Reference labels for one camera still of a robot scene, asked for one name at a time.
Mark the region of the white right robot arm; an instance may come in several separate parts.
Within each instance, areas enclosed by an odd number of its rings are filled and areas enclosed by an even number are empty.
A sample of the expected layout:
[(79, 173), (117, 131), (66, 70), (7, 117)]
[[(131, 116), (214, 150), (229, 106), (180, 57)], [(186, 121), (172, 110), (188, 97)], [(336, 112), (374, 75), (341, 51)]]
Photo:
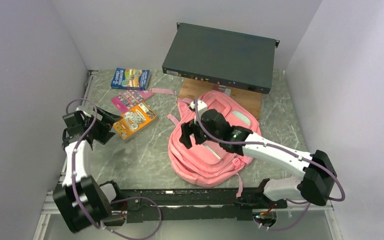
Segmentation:
[(212, 141), (228, 153), (268, 161), (292, 174), (290, 178), (261, 181), (255, 200), (262, 208), (281, 199), (301, 197), (317, 206), (333, 200), (330, 194), (338, 183), (337, 173), (328, 154), (322, 150), (310, 153), (285, 147), (249, 128), (231, 125), (215, 109), (182, 123), (180, 129), (179, 141), (187, 149), (193, 144)]

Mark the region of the pink student backpack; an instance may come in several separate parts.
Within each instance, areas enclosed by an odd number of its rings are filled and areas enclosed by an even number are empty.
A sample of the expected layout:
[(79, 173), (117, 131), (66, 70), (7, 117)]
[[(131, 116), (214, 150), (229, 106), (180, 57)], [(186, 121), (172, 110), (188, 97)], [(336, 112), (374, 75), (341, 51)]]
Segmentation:
[[(258, 120), (225, 93), (211, 90), (200, 96), (209, 109), (215, 109), (233, 126), (250, 129), (261, 133)], [(216, 142), (206, 141), (203, 144), (193, 144), (187, 149), (179, 139), (181, 125), (193, 120), (195, 113), (189, 109), (190, 98), (179, 98), (177, 107), (180, 118), (172, 114), (167, 116), (175, 128), (168, 139), (168, 156), (173, 170), (185, 181), (200, 186), (214, 187), (237, 175), (240, 170), (249, 165), (253, 158), (226, 152)]]

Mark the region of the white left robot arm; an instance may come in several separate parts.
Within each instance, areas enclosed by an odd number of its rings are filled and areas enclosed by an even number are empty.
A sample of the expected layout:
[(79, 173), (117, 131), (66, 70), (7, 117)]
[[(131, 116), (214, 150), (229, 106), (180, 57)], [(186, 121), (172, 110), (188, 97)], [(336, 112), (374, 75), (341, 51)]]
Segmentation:
[(93, 142), (105, 145), (115, 135), (113, 125), (121, 119), (99, 107), (93, 114), (77, 109), (63, 116), (62, 148), (67, 165), (64, 180), (52, 198), (72, 233), (97, 226), (124, 203), (114, 181), (99, 185), (90, 174)]

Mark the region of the blue treehouse book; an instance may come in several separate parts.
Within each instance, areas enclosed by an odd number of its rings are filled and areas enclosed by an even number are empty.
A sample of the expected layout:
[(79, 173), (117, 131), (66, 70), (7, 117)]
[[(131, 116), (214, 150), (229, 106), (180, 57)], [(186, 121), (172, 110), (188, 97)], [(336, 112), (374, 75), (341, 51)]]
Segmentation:
[(117, 67), (110, 87), (112, 89), (144, 91), (148, 88), (150, 77), (150, 70)]

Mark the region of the orange book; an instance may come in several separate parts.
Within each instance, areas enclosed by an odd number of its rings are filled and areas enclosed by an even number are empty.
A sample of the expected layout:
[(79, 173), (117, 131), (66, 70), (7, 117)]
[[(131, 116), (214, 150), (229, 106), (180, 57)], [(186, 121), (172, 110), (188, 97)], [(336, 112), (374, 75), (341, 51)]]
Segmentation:
[(157, 120), (156, 113), (145, 103), (141, 102), (121, 115), (113, 127), (124, 141), (135, 137), (141, 130)]

